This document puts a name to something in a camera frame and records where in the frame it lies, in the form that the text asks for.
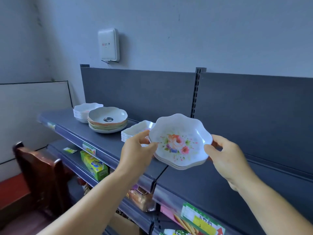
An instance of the black logo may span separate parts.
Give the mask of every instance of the black logo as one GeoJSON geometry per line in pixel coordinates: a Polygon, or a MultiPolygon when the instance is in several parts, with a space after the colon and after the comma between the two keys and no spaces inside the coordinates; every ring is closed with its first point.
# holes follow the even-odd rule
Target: black logo
{"type": "Polygon", "coordinates": [[[108,117],[108,118],[104,118],[103,120],[104,120],[105,122],[111,122],[111,121],[113,121],[113,118],[108,117]]]}

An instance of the green and yellow package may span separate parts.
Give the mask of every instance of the green and yellow package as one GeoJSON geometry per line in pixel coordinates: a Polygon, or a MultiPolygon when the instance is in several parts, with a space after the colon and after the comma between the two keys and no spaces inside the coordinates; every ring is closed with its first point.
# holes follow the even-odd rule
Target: green and yellow package
{"type": "Polygon", "coordinates": [[[109,174],[108,167],[89,153],[80,151],[80,157],[96,180],[101,181],[109,174]]]}

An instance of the hand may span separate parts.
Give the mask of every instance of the hand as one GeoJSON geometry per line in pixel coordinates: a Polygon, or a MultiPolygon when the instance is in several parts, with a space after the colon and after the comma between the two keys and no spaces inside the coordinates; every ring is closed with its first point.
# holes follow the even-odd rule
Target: hand
{"type": "Polygon", "coordinates": [[[145,172],[158,147],[157,142],[149,142],[148,135],[149,130],[145,130],[126,140],[116,169],[128,173],[135,181],[145,172]]]}
{"type": "Polygon", "coordinates": [[[211,157],[218,173],[228,181],[233,190],[238,191],[249,181],[259,180],[237,144],[222,136],[212,137],[212,145],[205,144],[204,150],[211,157]],[[223,150],[220,152],[214,146],[220,146],[223,150]]]}

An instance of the stack of plates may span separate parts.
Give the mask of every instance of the stack of plates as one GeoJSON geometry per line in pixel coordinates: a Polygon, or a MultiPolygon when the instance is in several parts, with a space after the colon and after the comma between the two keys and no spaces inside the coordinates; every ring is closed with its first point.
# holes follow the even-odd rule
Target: stack of plates
{"type": "Polygon", "coordinates": [[[182,114],[158,118],[149,133],[150,142],[158,142],[154,156],[161,162],[186,170],[198,166],[208,158],[204,144],[212,144],[211,134],[200,120],[182,114]]]}
{"type": "Polygon", "coordinates": [[[98,107],[103,107],[103,105],[98,103],[84,103],[79,106],[75,106],[73,109],[74,117],[82,123],[88,123],[89,111],[98,107]]]}
{"type": "Polygon", "coordinates": [[[126,142],[126,140],[128,138],[133,137],[135,134],[138,134],[138,133],[145,131],[147,129],[149,129],[149,130],[152,129],[155,126],[155,124],[156,123],[153,123],[151,121],[144,120],[144,121],[139,122],[138,124],[131,126],[130,128],[124,129],[121,132],[122,141],[126,142]]]}
{"type": "Polygon", "coordinates": [[[127,126],[128,115],[116,107],[99,107],[88,114],[89,127],[97,133],[115,133],[127,126]]]}

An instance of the pink flower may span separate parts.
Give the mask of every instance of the pink flower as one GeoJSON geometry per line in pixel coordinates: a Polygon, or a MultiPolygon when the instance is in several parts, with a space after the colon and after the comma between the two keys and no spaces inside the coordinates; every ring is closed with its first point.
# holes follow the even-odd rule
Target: pink flower
{"type": "Polygon", "coordinates": [[[184,146],[184,147],[182,148],[182,150],[180,150],[180,153],[181,153],[181,154],[188,154],[188,153],[189,153],[189,148],[188,148],[187,146],[184,146]]]}
{"type": "Polygon", "coordinates": [[[181,150],[184,147],[185,141],[177,134],[168,136],[168,144],[172,149],[181,150]]]}

